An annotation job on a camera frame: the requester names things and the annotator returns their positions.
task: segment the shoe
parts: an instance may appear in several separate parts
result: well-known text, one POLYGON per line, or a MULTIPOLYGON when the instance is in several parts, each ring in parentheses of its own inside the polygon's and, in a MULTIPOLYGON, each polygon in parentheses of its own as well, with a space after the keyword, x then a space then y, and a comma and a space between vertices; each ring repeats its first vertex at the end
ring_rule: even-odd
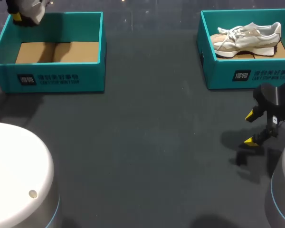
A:
POLYGON ((250 23, 230 30, 218 27, 218 32, 219 34, 210 37, 217 56, 232 58, 241 51, 260 56, 273 56, 281 39, 282 26, 279 22, 268 26, 250 23))

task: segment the logo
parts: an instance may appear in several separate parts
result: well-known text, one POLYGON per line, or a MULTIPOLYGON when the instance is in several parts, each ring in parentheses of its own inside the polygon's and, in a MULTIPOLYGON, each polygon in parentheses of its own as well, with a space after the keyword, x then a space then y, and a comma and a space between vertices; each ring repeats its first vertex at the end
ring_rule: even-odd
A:
POLYGON ((245 82, 248 80, 251 70, 236 70, 233 75, 233 82, 245 82))
POLYGON ((34 79, 34 76, 32 74, 21 74, 17 75, 18 79, 23 86, 35 86, 36 81, 34 79))

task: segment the cardboard box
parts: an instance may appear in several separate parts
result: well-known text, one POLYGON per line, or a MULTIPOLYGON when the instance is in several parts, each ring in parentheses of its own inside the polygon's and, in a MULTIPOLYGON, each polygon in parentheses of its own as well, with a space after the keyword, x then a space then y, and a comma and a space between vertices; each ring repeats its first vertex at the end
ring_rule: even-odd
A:
POLYGON ((8 16, 0 35, 0 86, 6 93, 103 92, 105 54, 102 12, 46 13, 27 28, 8 16))
POLYGON ((285 52, 278 47, 275 57, 240 59, 217 58, 210 36, 218 27, 231 29, 254 22, 282 25, 281 44, 285 50, 285 9, 206 10, 200 15, 197 37, 200 61, 209 89, 255 88, 263 82, 279 86, 285 82, 285 52))
POLYGON ((31 42, 22 43, 16 59, 16 63, 50 63, 56 43, 31 42))
POLYGON ((97 62, 98 42, 58 43, 53 62, 97 62))

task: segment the shoelace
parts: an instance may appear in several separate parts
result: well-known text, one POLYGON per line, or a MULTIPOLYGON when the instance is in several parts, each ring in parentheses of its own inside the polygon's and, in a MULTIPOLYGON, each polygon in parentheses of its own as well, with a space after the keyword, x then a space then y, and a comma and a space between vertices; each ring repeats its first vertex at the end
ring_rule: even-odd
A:
POLYGON ((239 36, 239 37, 245 36, 245 34, 240 34, 242 28, 243 28, 242 26, 236 26, 236 27, 234 27, 234 28, 232 28, 230 30, 227 30, 227 29, 223 29, 223 28, 218 27, 218 32, 220 34, 226 35, 225 40, 219 46, 218 50, 220 49, 221 46, 223 46, 226 43, 228 38, 233 39, 235 41, 236 40, 236 36, 239 36))

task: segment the cardboard bottom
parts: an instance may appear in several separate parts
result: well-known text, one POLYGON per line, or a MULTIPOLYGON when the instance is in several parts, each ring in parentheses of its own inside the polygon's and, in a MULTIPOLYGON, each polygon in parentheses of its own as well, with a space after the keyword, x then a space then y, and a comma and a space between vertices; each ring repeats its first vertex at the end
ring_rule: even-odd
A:
POLYGON ((285 48, 282 44, 282 42, 280 41, 277 44, 277 50, 274 56, 258 56, 258 55, 254 55, 254 54, 237 54, 235 55, 233 58, 221 58, 221 57, 217 57, 217 59, 223 59, 223 60, 228 60, 228 59, 259 59, 259 58, 285 58, 285 48))
POLYGON ((16 63, 97 62, 98 42, 22 43, 16 63))

